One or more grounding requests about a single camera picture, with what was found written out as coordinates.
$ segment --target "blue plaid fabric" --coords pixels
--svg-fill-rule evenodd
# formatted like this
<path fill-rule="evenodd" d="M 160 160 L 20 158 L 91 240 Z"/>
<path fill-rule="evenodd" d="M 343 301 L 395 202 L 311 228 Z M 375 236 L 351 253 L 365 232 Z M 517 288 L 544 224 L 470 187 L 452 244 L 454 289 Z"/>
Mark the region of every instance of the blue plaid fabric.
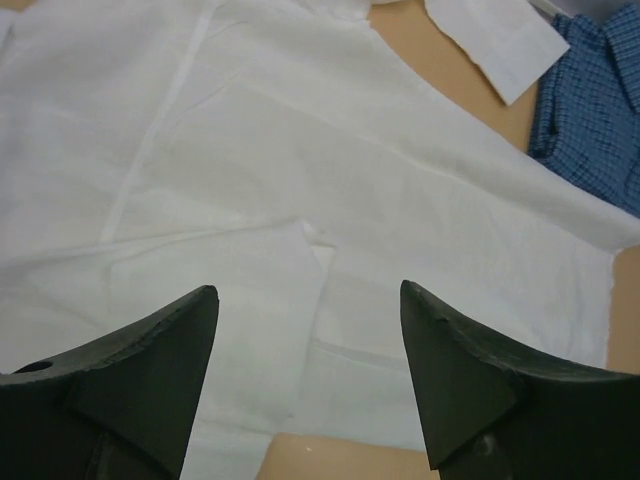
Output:
<path fill-rule="evenodd" d="M 571 49 L 540 80 L 529 155 L 640 217 L 640 12 L 553 26 Z"/>

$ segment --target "white fabric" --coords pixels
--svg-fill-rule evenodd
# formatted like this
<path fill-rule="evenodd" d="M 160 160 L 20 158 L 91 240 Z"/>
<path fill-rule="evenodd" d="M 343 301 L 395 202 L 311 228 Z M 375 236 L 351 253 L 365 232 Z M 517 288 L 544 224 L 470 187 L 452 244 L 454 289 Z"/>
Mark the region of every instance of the white fabric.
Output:
<path fill-rule="evenodd" d="M 293 411 L 325 278 L 299 223 L 8 266 L 0 366 L 16 370 L 215 285 L 218 326 L 182 478 L 253 478 Z"/>
<path fill-rule="evenodd" d="M 527 0 L 425 0 L 425 5 L 507 105 L 569 49 Z"/>
<path fill-rule="evenodd" d="M 9 10 L 6 8 L 0 8 L 0 45 L 4 44 L 7 35 L 11 31 L 13 20 L 18 15 L 15 10 Z"/>
<path fill-rule="evenodd" d="M 626 3 L 636 3 L 639 0 L 529 0 L 532 5 L 550 15 L 588 15 L 597 22 L 605 22 L 616 10 Z"/>
<path fill-rule="evenodd" d="M 320 0 L 52 0 L 30 9 L 0 62 L 0 259 L 304 218 L 329 273 L 313 341 L 282 334 L 297 351 L 308 347 L 306 363 L 278 366 L 291 388 L 275 410 L 293 412 L 283 428 L 294 431 L 423 448 L 400 333 L 405 278 L 532 346 L 604 365 L 613 256 L 638 242 L 640 222 L 445 99 L 365 13 L 360 2 Z M 265 235 L 253 234 L 257 243 Z M 260 264 L 258 253 L 251 262 Z M 202 255 L 174 258 L 197 271 Z M 128 275 L 165 271 L 164 255 L 145 259 Z M 287 265 L 303 275 L 297 260 Z M 85 270 L 56 270 L 60 295 L 76 298 L 81 284 L 104 296 L 102 284 L 76 279 Z M 185 280 L 203 280 L 191 272 Z M 131 298 L 157 287 L 163 304 L 183 293 L 160 273 L 144 275 L 128 284 Z M 276 293 L 260 286 L 254 295 L 268 303 Z M 313 298 L 300 308 L 315 311 Z M 78 332 L 69 336 L 79 343 L 96 334 L 39 302 L 25 298 L 24 311 Z M 136 317 L 135 304 L 117 304 L 109 328 Z M 49 353 L 38 335 L 54 327 L 1 322 L 0 338 L 34 347 L 6 350 L 0 369 Z M 255 372 L 262 360 L 247 358 Z M 294 380 L 302 389 L 289 409 Z M 235 472 L 227 478 L 248 478 L 242 451 L 261 451 L 268 434 L 247 433 L 244 420 L 198 424 L 184 478 L 222 458 Z M 234 441 L 211 440 L 215 431 Z"/>

